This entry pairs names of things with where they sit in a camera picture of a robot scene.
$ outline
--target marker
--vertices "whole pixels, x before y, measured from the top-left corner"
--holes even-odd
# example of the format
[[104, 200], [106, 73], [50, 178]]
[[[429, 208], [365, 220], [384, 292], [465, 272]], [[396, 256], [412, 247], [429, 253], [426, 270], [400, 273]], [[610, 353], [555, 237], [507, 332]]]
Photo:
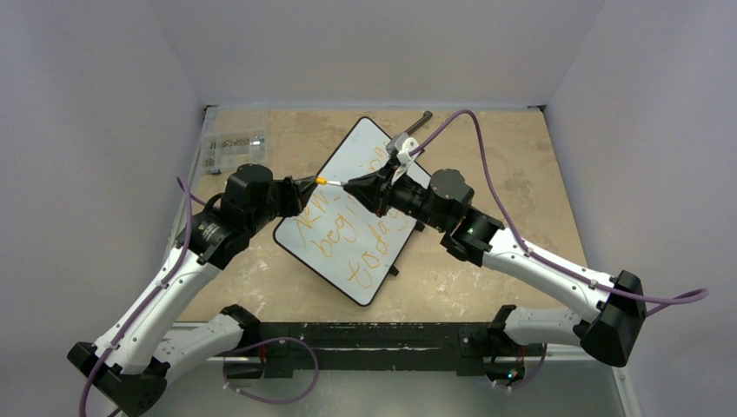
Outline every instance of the marker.
[[326, 180], [325, 178], [322, 178], [321, 176], [318, 176], [315, 182], [317, 182], [320, 185], [335, 185], [336, 187], [342, 187], [346, 184], [345, 182], [342, 182], [342, 181]]

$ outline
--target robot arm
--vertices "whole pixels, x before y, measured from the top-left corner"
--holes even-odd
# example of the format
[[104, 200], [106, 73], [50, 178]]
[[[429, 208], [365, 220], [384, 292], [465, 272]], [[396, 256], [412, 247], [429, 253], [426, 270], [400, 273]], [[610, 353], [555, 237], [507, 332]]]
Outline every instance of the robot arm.
[[[315, 177], [273, 180], [269, 169], [243, 165], [228, 178], [225, 192], [216, 195], [192, 218], [189, 246], [185, 232], [176, 240], [154, 280], [130, 309], [94, 343], [78, 342], [68, 359], [127, 415], [146, 412], [168, 383], [216, 354], [252, 344], [258, 320], [238, 306], [225, 308], [215, 319], [176, 340], [162, 341], [182, 311], [249, 246], [250, 239], [277, 216], [299, 215], [317, 183]], [[221, 200], [220, 207], [214, 206]], [[185, 251], [181, 266], [176, 260]], [[123, 324], [132, 322], [116, 340]]]
[[[408, 175], [401, 175], [412, 161], [398, 154], [408, 152], [407, 143], [416, 143], [410, 139], [398, 136], [388, 145], [393, 152], [384, 167], [349, 180], [343, 189], [378, 216], [394, 208], [437, 229], [444, 234], [441, 245], [457, 259], [511, 275], [568, 307], [561, 310], [502, 307], [495, 322], [509, 341], [518, 345], [580, 346], [601, 362], [624, 366], [645, 320], [645, 304], [610, 294], [600, 287], [641, 295], [640, 279], [627, 271], [613, 277], [575, 265], [526, 240], [528, 251], [523, 250], [511, 229], [471, 205], [474, 191], [457, 170], [435, 172], [427, 187]], [[530, 256], [531, 253], [576, 271], [599, 287], [563, 274]]]

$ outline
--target plywood surface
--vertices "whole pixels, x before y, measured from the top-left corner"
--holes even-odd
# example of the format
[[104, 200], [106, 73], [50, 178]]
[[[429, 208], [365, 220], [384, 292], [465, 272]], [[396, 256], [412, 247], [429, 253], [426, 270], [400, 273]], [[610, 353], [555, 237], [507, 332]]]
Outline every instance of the plywood surface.
[[[242, 129], [239, 110], [219, 110], [213, 132]], [[422, 141], [452, 111], [435, 116], [414, 136]], [[539, 111], [477, 113], [486, 141], [492, 179], [522, 235], [569, 260], [585, 264], [558, 164]], [[313, 175], [361, 116], [371, 117], [393, 135], [422, 111], [321, 110], [269, 113], [269, 167], [275, 177]], [[432, 174], [459, 169], [475, 189], [474, 205], [501, 219], [481, 170], [474, 125], [456, 119], [418, 162]], [[224, 189], [228, 172], [203, 175], [195, 190], [208, 198]], [[457, 261], [427, 228], [414, 234], [400, 255], [397, 277], [390, 276], [374, 302], [360, 307], [279, 248], [268, 225], [187, 307], [180, 321], [209, 321], [218, 311], [240, 304], [262, 321], [489, 321], [499, 306], [527, 308], [560, 304], [514, 278]]]

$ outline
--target white wall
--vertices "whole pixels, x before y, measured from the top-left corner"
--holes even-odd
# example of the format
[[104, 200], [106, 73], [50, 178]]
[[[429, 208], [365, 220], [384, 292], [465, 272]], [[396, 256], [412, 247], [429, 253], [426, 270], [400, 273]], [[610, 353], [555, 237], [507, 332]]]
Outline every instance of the white wall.
[[546, 103], [603, 0], [151, 0], [206, 103]]
[[712, 294], [645, 323], [645, 415], [737, 407], [737, 3], [607, 1], [547, 113], [592, 266], [651, 295]]
[[75, 415], [66, 354], [158, 267], [201, 118], [144, 1], [3, 0], [0, 414]]

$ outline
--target wooden table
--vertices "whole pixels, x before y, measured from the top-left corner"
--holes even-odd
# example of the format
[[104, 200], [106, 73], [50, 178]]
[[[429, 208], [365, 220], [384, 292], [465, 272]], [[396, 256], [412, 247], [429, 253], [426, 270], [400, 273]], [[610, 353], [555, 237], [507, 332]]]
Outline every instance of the wooden table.
[[[451, 111], [435, 116], [414, 137], [422, 141]], [[238, 131], [243, 112], [219, 109], [213, 132]], [[361, 116], [391, 136], [406, 129], [421, 110], [324, 110], [269, 112], [269, 167], [275, 177], [313, 175]], [[558, 163], [539, 111], [481, 111], [491, 176], [523, 236], [584, 265], [578, 232]], [[488, 192], [470, 118], [456, 119], [418, 162], [432, 174], [459, 169], [474, 188], [474, 205], [498, 219]], [[229, 172], [202, 175], [196, 194], [207, 199], [224, 189]], [[323, 278], [278, 247], [272, 222], [187, 307], [180, 321], [209, 321], [233, 303], [262, 321], [490, 321], [503, 304], [555, 308], [560, 304], [502, 273], [457, 261], [430, 228], [413, 234], [399, 256], [400, 274], [390, 276], [374, 302], [359, 307]]]

